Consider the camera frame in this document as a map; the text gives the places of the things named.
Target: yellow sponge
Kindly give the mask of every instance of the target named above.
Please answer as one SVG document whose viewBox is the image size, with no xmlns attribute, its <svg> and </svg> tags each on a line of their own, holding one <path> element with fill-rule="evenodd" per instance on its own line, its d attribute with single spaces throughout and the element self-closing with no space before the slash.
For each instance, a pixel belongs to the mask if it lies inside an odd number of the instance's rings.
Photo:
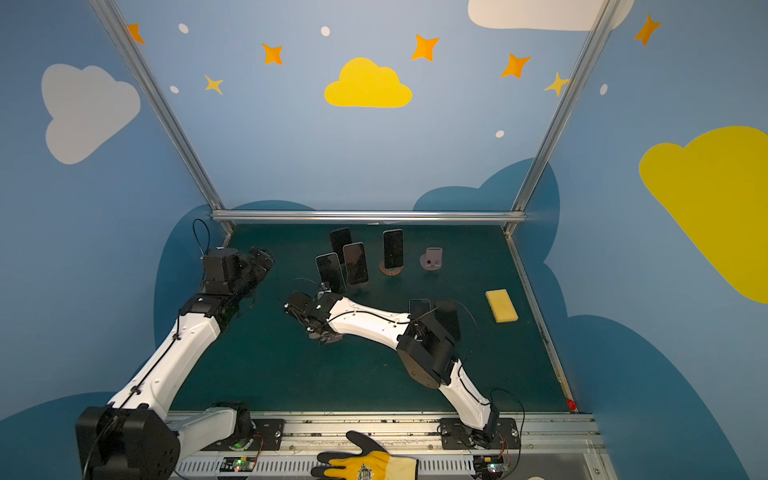
<svg viewBox="0 0 768 480">
<path fill-rule="evenodd" d="M 485 292 L 485 296 L 488 297 L 488 303 L 491 304 L 496 323 L 514 322 L 518 319 L 518 313 L 512 306 L 507 290 L 489 290 Z"/>
</svg>

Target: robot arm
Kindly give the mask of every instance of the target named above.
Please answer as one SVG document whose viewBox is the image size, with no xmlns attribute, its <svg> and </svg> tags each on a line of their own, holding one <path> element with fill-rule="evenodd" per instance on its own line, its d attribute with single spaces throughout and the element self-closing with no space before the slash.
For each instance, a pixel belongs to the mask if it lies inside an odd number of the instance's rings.
<svg viewBox="0 0 768 480">
<path fill-rule="evenodd" d="M 412 319 L 408 313 L 373 309 L 328 292 L 317 299 L 293 292 L 284 309 L 321 343 L 351 334 L 394 349 L 414 380 L 445 395 L 477 445 L 493 439 L 498 410 L 467 377 L 453 336 L 432 313 Z M 455 307 L 443 313 L 455 315 Z"/>
<path fill-rule="evenodd" d="M 273 263 L 255 248 L 250 254 L 225 248 L 204 256 L 203 288 L 179 310 L 154 355 L 105 407 L 80 415 L 75 431 L 84 479 L 165 480 L 179 459 L 213 442 L 234 445 L 253 434 L 250 413 L 237 404 L 217 404 L 171 424 L 164 420 L 194 364 Z"/>
</svg>

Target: yellow work glove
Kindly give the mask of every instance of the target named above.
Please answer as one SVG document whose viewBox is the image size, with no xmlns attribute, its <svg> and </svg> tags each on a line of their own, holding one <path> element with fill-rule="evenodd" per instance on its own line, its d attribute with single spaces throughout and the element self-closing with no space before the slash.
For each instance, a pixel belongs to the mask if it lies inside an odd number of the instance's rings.
<svg viewBox="0 0 768 480">
<path fill-rule="evenodd" d="M 393 457 L 373 439 L 353 430 L 347 432 L 346 437 L 359 446 L 362 453 L 323 452 L 317 456 L 318 462 L 331 466 L 313 468 L 312 476 L 344 480 L 416 480 L 419 463 L 415 459 Z"/>
</svg>

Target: yellow star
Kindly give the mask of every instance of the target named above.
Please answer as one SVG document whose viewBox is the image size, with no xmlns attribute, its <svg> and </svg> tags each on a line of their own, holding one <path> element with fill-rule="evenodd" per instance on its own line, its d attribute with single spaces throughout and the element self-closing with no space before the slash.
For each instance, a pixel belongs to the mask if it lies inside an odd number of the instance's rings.
<svg viewBox="0 0 768 480">
<path fill-rule="evenodd" d="M 133 24 L 128 26 L 128 31 L 131 33 L 131 37 L 139 43 L 144 43 L 144 39 L 139 35 L 139 24 Z"/>
<path fill-rule="evenodd" d="M 653 20 L 650 19 L 650 15 L 648 15 L 648 20 L 645 21 L 645 25 L 643 25 L 643 29 L 640 30 L 637 35 L 634 36 L 635 40 L 642 40 L 643 46 L 648 45 L 648 39 L 650 38 L 650 35 L 654 33 L 654 31 L 661 26 L 661 23 L 656 23 Z"/>
<path fill-rule="evenodd" d="M 276 63 L 278 65 L 282 65 L 283 61 L 280 60 L 280 50 L 283 50 L 283 47 L 267 47 L 265 44 L 261 44 L 261 46 L 264 47 L 264 51 L 266 52 L 266 58 L 264 59 L 264 64 L 268 63 Z"/>
<path fill-rule="evenodd" d="M 507 65 L 507 69 L 504 70 L 504 73 L 502 73 L 502 77 L 506 77 L 507 75 L 514 75 L 515 77 L 520 78 L 520 75 L 523 74 L 523 67 L 525 66 L 525 62 L 530 59 L 531 57 L 517 58 L 514 55 L 509 55 L 509 65 Z"/>
<path fill-rule="evenodd" d="M 563 88 L 563 85 L 567 84 L 569 81 L 571 81 L 570 78 L 566 78 L 563 80 L 560 78 L 560 72 L 557 72 L 554 74 L 554 83 L 544 89 L 544 91 L 547 90 L 554 90 L 558 93 L 558 97 L 560 96 L 560 91 Z"/>
<path fill-rule="evenodd" d="M 411 60 L 416 60 L 417 58 L 426 58 L 429 61 L 432 61 L 432 49 L 435 48 L 435 44 L 439 38 L 433 38 L 432 40 L 425 40 L 424 38 L 416 36 L 416 51 L 413 52 L 413 57 Z"/>
<path fill-rule="evenodd" d="M 205 79 L 208 80 L 208 86 L 205 87 L 206 90 L 215 90 L 219 92 L 219 95 L 221 95 L 221 90 L 219 90 L 219 83 L 221 83 L 223 80 L 219 81 L 213 81 L 210 78 L 208 78 L 208 75 L 205 76 Z"/>
</svg>

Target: mounting plate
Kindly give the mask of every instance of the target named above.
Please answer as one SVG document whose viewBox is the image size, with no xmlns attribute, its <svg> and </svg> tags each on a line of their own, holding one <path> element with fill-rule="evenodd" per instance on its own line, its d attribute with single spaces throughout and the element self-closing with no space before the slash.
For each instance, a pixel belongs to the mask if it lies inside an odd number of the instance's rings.
<svg viewBox="0 0 768 480">
<path fill-rule="evenodd" d="M 266 450 L 280 450 L 280 444 L 283 443 L 283 429 L 285 420 L 282 419 L 251 419 L 253 424 L 253 441 L 245 445 L 243 449 L 230 449 L 222 442 L 214 442 L 203 449 L 204 452 L 258 452 L 261 447 L 261 439 L 256 434 L 261 434 L 264 438 L 264 447 Z"/>
<path fill-rule="evenodd" d="M 442 449 L 467 450 L 477 448 L 469 441 L 468 430 L 470 429 L 457 418 L 440 419 L 438 432 L 442 441 Z M 510 450 L 520 449 L 520 433 L 515 419 L 504 417 L 496 421 L 496 434 L 487 450 L 501 450 L 502 436 L 507 441 Z"/>
</svg>

